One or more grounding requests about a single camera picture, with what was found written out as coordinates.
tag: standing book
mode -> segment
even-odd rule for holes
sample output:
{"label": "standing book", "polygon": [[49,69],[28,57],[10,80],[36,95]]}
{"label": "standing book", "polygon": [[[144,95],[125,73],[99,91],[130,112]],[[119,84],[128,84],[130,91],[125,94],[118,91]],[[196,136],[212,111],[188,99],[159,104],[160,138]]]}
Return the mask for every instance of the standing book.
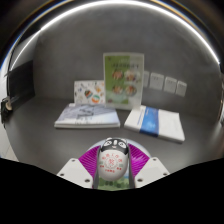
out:
{"label": "standing book", "polygon": [[120,127],[117,112],[103,105],[69,104],[54,123],[56,128],[115,128]]}
{"label": "standing book", "polygon": [[179,113],[141,106],[131,111],[124,126],[154,137],[185,141]]}
{"label": "standing book", "polygon": [[107,107],[132,110],[142,101],[144,55],[105,53],[104,80]]}

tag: blue stripe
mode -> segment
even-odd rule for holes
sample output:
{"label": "blue stripe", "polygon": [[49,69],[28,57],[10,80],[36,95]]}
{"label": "blue stripe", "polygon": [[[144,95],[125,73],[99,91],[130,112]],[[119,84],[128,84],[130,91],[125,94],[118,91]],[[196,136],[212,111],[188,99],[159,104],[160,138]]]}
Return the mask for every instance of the blue stripe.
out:
{"label": "blue stripe", "polygon": [[146,107],[140,133],[158,137],[159,135],[159,110]]}

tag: open book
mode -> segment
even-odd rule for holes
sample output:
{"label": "open book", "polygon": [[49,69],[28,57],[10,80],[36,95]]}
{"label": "open book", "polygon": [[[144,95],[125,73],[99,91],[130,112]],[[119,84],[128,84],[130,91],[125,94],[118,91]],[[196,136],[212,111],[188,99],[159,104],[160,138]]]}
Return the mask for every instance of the open book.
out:
{"label": "open book", "polygon": [[104,105],[69,104],[58,120],[56,128],[113,128],[120,127],[120,121],[115,109]]}
{"label": "open book", "polygon": [[185,140],[179,113],[141,106],[131,111],[124,126],[154,137],[178,142]]}

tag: white book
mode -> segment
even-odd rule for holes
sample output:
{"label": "white book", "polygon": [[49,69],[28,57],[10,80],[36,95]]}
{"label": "white book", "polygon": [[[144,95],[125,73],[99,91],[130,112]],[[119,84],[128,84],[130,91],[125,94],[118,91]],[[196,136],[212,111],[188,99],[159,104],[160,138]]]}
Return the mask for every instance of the white book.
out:
{"label": "white book", "polygon": [[104,80],[75,81],[76,104],[105,104]]}
{"label": "white book", "polygon": [[141,106],[131,111],[124,126],[155,137],[185,141],[179,113]]}
{"label": "white book", "polygon": [[54,123],[56,128],[113,128],[120,127],[115,109],[103,105],[69,104]]}

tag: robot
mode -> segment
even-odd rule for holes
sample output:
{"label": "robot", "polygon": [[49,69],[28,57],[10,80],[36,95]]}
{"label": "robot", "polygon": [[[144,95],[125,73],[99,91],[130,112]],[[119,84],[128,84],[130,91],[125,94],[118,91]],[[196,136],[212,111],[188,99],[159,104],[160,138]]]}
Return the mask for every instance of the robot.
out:
{"label": "robot", "polygon": [[112,183],[128,173],[128,189],[134,189],[170,174],[158,158],[151,157],[136,142],[123,138],[101,142],[79,159],[70,159],[57,176],[84,188],[98,189],[100,179]]}

